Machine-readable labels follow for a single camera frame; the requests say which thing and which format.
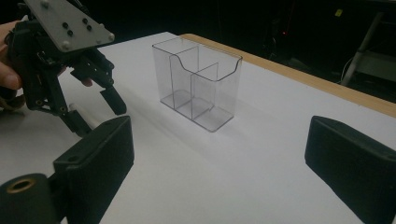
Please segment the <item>dark background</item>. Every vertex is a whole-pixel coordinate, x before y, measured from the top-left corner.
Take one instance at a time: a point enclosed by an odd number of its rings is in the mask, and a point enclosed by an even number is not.
[[[1,1],[0,22],[19,19],[18,2],[21,0]],[[334,82],[355,54],[378,10],[386,12],[385,22],[378,27],[369,48],[387,54],[396,52],[396,6],[384,3],[387,1],[80,2],[94,20],[116,35],[116,43],[161,32],[192,33]],[[337,9],[343,10],[339,17],[335,16]]]

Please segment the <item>transparent divider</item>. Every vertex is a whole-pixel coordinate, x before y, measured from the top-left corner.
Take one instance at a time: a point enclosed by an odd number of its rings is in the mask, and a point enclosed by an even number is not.
[[[162,103],[210,132],[233,118],[241,56],[181,37],[152,48]]]

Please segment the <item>white table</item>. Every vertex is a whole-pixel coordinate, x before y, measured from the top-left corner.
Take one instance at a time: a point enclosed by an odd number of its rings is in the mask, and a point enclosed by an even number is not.
[[[209,133],[160,103],[151,35],[101,48],[132,119],[135,160],[101,223],[361,223],[305,164],[314,115],[396,148],[396,118],[243,62],[235,117]],[[100,95],[60,76],[66,102],[115,118]],[[0,113],[0,183],[53,173],[78,137],[52,115]]]

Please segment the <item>acrylic organizer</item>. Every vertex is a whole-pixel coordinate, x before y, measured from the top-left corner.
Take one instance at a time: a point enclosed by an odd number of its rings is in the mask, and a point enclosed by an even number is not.
[[[181,37],[152,48],[162,103],[210,132],[233,118],[241,56]]]

